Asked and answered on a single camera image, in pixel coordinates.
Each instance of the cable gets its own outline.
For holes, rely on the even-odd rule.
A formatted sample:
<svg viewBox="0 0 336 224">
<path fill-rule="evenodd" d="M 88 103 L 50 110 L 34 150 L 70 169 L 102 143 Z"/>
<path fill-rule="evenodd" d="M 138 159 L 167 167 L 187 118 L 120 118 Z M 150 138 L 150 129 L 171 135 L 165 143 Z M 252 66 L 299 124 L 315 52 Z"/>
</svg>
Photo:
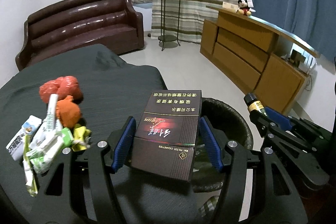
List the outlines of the cable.
<svg viewBox="0 0 336 224">
<path fill-rule="evenodd" d="M 313 88 L 313 78 L 311 77 L 311 75 L 309 75 L 310 79 L 309 82 L 307 83 L 307 86 L 304 88 L 307 91 L 311 91 L 311 89 Z"/>
</svg>

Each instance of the yellow wrapper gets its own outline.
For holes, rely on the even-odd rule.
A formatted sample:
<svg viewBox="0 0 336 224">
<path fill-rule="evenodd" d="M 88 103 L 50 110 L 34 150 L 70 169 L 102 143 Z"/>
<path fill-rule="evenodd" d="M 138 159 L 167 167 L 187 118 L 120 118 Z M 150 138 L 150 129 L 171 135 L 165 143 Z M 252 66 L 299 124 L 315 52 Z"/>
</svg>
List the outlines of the yellow wrapper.
<svg viewBox="0 0 336 224">
<path fill-rule="evenodd" d="M 80 124 L 76 124 L 75 127 L 73 128 L 73 138 L 75 141 L 81 141 L 85 143 L 85 138 L 90 136 L 91 130 L 87 129 L 86 127 L 82 127 Z M 82 144 L 74 144 L 72 146 L 72 150 L 74 151 L 80 151 L 80 150 L 85 150 L 86 146 Z"/>
</svg>

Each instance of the cabinet drawer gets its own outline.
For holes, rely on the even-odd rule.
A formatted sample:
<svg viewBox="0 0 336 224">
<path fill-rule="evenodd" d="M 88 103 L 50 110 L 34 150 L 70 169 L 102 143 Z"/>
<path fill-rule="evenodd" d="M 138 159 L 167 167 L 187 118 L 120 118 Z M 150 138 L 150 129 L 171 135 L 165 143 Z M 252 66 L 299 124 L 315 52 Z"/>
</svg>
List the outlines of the cabinet drawer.
<svg viewBox="0 0 336 224">
<path fill-rule="evenodd" d="M 278 35 L 241 17 L 218 13 L 217 25 L 251 42 L 265 52 L 270 52 Z"/>
<path fill-rule="evenodd" d="M 304 81 L 289 64 L 271 55 L 254 93 L 264 106 L 285 113 Z"/>
<path fill-rule="evenodd" d="M 202 40 L 201 40 L 201 52 L 204 50 L 209 56 L 212 55 L 217 36 L 217 25 L 210 21 L 204 20 Z"/>
<path fill-rule="evenodd" d="M 222 28 L 219 28 L 217 42 L 246 60 L 259 72 L 263 71 L 267 63 L 268 54 L 258 47 Z"/>
<path fill-rule="evenodd" d="M 244 93 L 251 92 L 260 77 L 254 68 L 219 43 L 215 44 L 213 63 Z"/>
</svg>

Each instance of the snack wrapper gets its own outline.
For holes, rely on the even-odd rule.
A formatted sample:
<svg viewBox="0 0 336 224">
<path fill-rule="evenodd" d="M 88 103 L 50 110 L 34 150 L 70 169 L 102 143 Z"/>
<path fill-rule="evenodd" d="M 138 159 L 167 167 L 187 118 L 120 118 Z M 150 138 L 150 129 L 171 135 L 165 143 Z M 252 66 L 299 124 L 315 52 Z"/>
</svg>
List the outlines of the snack wrapper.
<svg viewBox="0 0 336 224">
<path fill-rule="evenodd" d="M 46 139 L 47 135 L 50 135 L 50 133 L 56 129 L 56 130 L 62 130 L 62 124 L 59 120 L 55 121 L 55 112 L 56 112 L 56 104 L 58 101 L 58 95 L 52 94 L 49 98 L 49 104 L 48 104 L 48 110 L 47 110 L 47 116 L 43 120 L 42 125 L 40 126 L 39 130 L 36 132 L 35 136 L 33 137 L 29 148 L 35 149 L 41 143 Z"/>
<path fill-rule="evenodd" d="M 40 146 L 27 153 L 35 172 L 41 174 L 49 170 L 59 152 L 70 147 L 73 140 L 69 128 L 63 128 L 60 132 L 53 130 L 51 137 L 47 137 Z"/>
<path fill-rule="evenodd" d="M 90 134 L 91 130 L 87 129 L 84 126 L 81 126 L 80 124 L 76 124 L 75 127 L 73 128 L 74 141 L 72 150 L 80 151 L 90 148 L 90 145 L 88 144 Z"/>
<path fill-rule="evenodd" d="M 24 136 L 23 167 L 25 170 L 27 191 L 30 194 L 30 196 L 36 196 L 38 193 L 37 185 L 36 185 L 34 173 L 32 171 L 31 163 L 29 162 L 29 159 L 26 156 L 26 153 L 28 153 L 30 150 L 28 146 L 30 142 L 30 138 L 31 136 L 28 134 Z"/>
<path fill-rule="evenodd" d="M 24 136 L 32 136 L 39 126 L 41 125 L 42 120 L 38 117 L 30 115 L 28 120 L 24 122 L 21 126 L 21 129 L 15 134 L 11 141 L 6 146 L 6 149 L 11 154 L 14 160 L 19 160 L 22 158 L 24 152 Z"/>
</svg>

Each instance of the cigarette pack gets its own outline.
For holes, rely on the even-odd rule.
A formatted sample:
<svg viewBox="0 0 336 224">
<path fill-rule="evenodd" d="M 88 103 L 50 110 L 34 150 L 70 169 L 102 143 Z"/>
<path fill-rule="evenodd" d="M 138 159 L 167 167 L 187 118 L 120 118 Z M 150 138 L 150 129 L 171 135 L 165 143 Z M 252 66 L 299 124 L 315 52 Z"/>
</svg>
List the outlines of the cigarette pack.
<svg viewBox="0 0 336 224">
<path fill-rule="evenodd" d="M 194 162 L 200 90 L 155 90 L 135 133 L 131 167 L 190 181 Z"/>
</svg>

